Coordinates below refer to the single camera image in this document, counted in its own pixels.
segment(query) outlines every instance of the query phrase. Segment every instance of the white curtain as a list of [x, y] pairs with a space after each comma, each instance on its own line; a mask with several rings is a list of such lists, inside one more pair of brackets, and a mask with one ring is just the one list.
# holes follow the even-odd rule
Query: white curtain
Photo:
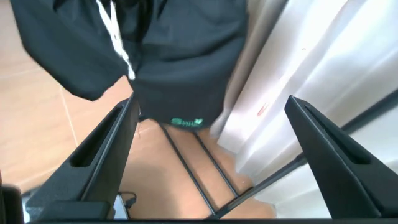
[[[289, 0], [263, 46], [218, 141], [220, 146], [236, 154], [236, 171], [259, 182], [301, 152], [283, 111], [289, 95], [310, 102], [342, 126], [396, 90], [396, 21], [396, 0]], [[380, 125], [397, 122], [391, 114], [387, 121], [387, 118], [380, 119], [384, 119]], [[383, 139], [388, 135], [384, 132], [391, 129], [378, 126], [376, 129], [381, 135], [375, 136], [369, 134], [375, 133], [374, 129], [365, 128], [368, 128], [364, 131], [367, 134], [356, 136], [356, 139], [370, 147], [368, 149], [372, 153], [375, 151], [371, 148], [376, 145], [371, 143], [378, 140], [377, 145], [383, 150], [377, 151], [377, 156], [387, 163], [394, 161], [392, 146], [398, 144], [391, 141], [397, 140]], [[271, 195], [276, 194], [272, 191], [266, 193], [266, 190], [257, 198], [279, 205], [292, 197], [298, 202], [307, 199], [305, 197], [318, 198], [319, 192], [313, 191], [317, 189], [316, 183], [310, 181], [311, 172], [304, 167], [302, 169], [296, 170], [303, 175], [298, 180], [309, 184], [304, 183], [301, 190], [291, 190], [279, 182], [274, 188], [285, 197], [272, 198]], [[285, 203], [279, 208], [292, 211], [287, 209], [291, 205]], [[315, 203], [313, 205], [313, 211], [320, 209]]]

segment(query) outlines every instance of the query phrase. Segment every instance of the white drawstring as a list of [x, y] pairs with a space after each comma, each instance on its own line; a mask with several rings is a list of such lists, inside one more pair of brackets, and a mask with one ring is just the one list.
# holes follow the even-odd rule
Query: white drawstring
[[96, 3], [99, 7], [99, 14], [101, 15], [102, 21], [111, 36], [113, 49], [127, 64], [129, 69], [128, 77], [129, 79], [133, 80], [136, 78], [136, 74], [132, 70], [131, 63], [129, 60], [129, 55], [127, 54], [127, 52], [123, 47], [123, 41], [120, 35], [120, 29], [118, 24], [118, 18], [116, 17], [116, 8], [114, 6], [114, 2], [113, 0], [110, 0], [110, 2], [111, 2], [111, 18], [109, 18], [108, 13], [106, 13], [105, 8], [102, 5], [101, 1], [96, 0]]

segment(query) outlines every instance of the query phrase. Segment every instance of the black metal pole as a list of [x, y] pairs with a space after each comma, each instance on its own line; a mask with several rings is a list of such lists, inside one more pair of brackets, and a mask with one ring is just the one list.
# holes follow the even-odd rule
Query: black metal pole
[[166, 135], [167, 140], [169, 140], [169, 143], [171, 144], [172, 148], [174, 149], [176, 155], [178, 156], [178, 158], [181, 160], [182, 165], [184, 166], [185, 170], [188, 172], [189, 176], [191, 177], [193, 183], [195, 184], [195, 186], [197, 187], [200, 195], [203, 197], [204, 201], [207, 204], [207, 207], [209, 207], [211, 213], [213, 215], [216, 214], [215, 209], [213, 208], [211, 202], [209, 201], [209, 199], [206, 196], [206, 193], [203, 191], [202, 187], [200, 186], [199, 182], [197, 181], [196, 177], [193, 175], [192, 171], [190, 170], [188, 164], [185, 162], [185, 159], [182, 157], [180, 151], [177, 149], [176, 145], [173, 142], [173, 139], [170, 137], [169, 133], [167, 132], [167, 130], [163, 127], [163, 125], [161, 125], [159, 123], [160, 128], [162, 128], [164, 134]]
[[260, 184], [257, 184], [256, 186], [252, 187], [251, 189], [248, 189], [245, 191], [243, 194], [241, 194], [239, 197], [233, 199], [232, 201], [228, 202], [226, 205], [224, 205], [222, 208], [220, 208], [216, 214], [212, 214], [207, 219], [219, 219], [226, 215], [228, 212], [230, 212], [232, 209], [236, 208], [238, 205], [240, 205], [242, 202], [247, 200], [248, 198], [252, 197], [253, 195], [257, 194], [258, 192], [262, 191], [264, 188], [270, 186], [271, 184], [275, 183], [288, 173], [292, 172], [296, 168], [305, 165], [307, 163], [307, 160], [304, 156], [303, 153], [298, 155], [294, 160], [292, 160], [290, 163], [287, 165], [283, 166], [280, 170], [272, 174], [270, 177], [267, 179], [263, 180]]
[[222, 178], [224, 179], [226, 185], [229, 187], [229, 189], [231, 189], [232, 193], [234, 194], [235, 197], [239, 196], [238, 192], [235, 190], [235, 188], [233, 187], [232, 183], [228, 180], [227, 176], [225, 175], [225, 173], [223, 172], [223, 170], [221, 169], [221, 167], [218, 165], [218, 163], [216, 162], [216, 160], [214, 159], [214, 157], [211, 155], [210, 151], [207, 149], [207, 147], [205, 146], [205, 144], [203, 143], [203, 141], [200, 139], [200, 137], [198, 136], [197, 133], [192, 132], [192, 134], [194, 135], [194, 137], [197, 139], [197, 141], [199, 142], [200, 146], [203, 148], [203, 150], [205, 151], [205, 153], [207, 154], [207, 156], [210, 158], [211, 162], [213, 163], [213, 165], [216, 167], [216, 169], [218, 170], [218, 172], [220, 173], [220, 175], [222, 176]]

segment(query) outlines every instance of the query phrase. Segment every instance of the white fabric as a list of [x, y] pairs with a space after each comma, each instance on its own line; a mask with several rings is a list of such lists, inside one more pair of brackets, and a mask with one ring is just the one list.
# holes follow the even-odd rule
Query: white fabric
[[128, 77], [129, 79], [133, 80], [136, 78], [136, 74], [132, 70], [129, 55], [127, 54], [127, 52], [123, 47], [123, 41], [120, 35], [120, 29], [118, 24], [118, 18], [116, 17], [116, 8], [114, 2], [111, 1], [111, 18], [109, 18], [108, 13], [106, 13], [105, 8], [102, 5], [101, 1], [96, 0], [96, 3], [99, 8], [99, 14], [101, 15], [101, 19], [106, 29], [108, 30], [109, 35], [111, 36], [113, 49], [127, 64], [129, 69]]

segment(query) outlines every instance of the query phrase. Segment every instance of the tile floor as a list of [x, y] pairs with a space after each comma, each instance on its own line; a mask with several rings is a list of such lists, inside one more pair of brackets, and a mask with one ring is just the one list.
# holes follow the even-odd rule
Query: tile floor
[[[90, 131], [132, 90], [120, 79], [90, 102], [63, 89], [24, 52], [9, 1], [0, 0], [0, 170], [4, 184], [23, 192], [40, 185]], [[223, 179], [190, 133], [169, 128], [183, 156], [216, 207], [233, 198]], [[208, 131], [201, 138], [240, 192], [252, 185], [234, 172], [234, 159]], [[153, 121], [138, 125], [121, 190], [134, 191], [133, 218], [204, 218], [206, 204], [162, 131]], [[226, 218], [270, 218], [270, 206], [250, 198]]]

